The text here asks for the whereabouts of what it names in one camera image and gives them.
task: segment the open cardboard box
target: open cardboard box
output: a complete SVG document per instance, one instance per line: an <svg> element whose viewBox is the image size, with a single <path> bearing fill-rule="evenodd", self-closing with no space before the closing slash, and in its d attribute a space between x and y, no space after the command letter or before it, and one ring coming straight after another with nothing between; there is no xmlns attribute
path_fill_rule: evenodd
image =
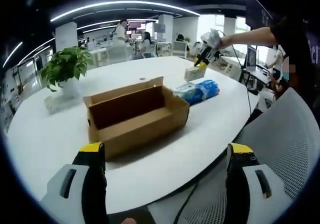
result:
<svg viewBox="0 0 320 224"><path fill-rule="evenodd" d="M83 98L90 143L105 159L128 153L185 126L189 104L163 86L163 77Z"/></svg>

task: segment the white plant pot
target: white plant pot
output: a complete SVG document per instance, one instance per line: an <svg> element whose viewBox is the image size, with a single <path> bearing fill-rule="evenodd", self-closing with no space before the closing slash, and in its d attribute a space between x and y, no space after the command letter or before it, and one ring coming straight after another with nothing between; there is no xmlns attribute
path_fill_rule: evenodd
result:
<svg viewBox="0 0 320 224"><path fill-rule="evenodd" d="M81 96L80 82L75 77L60 82L60 86L62 94L66 99L78 98Z"/></svg>

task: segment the white round table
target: white round table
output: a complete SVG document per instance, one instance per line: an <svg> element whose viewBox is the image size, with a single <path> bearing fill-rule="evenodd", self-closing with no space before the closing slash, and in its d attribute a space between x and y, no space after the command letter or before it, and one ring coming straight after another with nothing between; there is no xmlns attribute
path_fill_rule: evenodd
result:
<svg viewBox="0 0 320 224"><path fill-rule="evenodd" d="M92 69L80 82L89 96L164 76L174 88L184 83L185 68L192 62L178 57L133 60ZM250 116L244 85L208 69L205 78L216 81L220 94L190 108L186 126L152 148L106 164L106 210L119 213L154 202L180 188L208 167L243 128ZM7 149L27 191L38 201L48 181L65 164L71 164L88 143L84 103L49 115L43 89L17 110L8 131ZM259 96L250 96L253 107Z"/></svg>

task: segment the green leaves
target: green leaves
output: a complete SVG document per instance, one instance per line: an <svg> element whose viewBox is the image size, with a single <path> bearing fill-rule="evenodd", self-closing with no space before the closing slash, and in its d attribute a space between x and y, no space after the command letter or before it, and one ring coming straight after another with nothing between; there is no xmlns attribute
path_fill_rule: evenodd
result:
<svg viewBox="0 0 320 224"><path fill-rule="evenodd" d="M85 76L88 65L93 65L91 53L77 46L65 48L56 52L47 65L41 70L40 76L47 82L47 88L56 92L50 87L58 86L59 83L67 81L73 77L79 80L80 75Z"/></svg>

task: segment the potted plant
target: potted plant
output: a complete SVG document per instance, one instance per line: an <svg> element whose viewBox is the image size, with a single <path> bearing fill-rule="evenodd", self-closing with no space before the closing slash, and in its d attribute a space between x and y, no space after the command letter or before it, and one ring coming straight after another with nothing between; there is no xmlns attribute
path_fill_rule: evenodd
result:
<svg viewBox="0 0 320 224"><path fill-rule="evenodd" d="M93 65L91 53L77 46L68 47L55 53L40 75L52 92L57 90L51 86L58 86L66 98L73 98L79 95L79 78L86 75L88 65Z"/></svg>

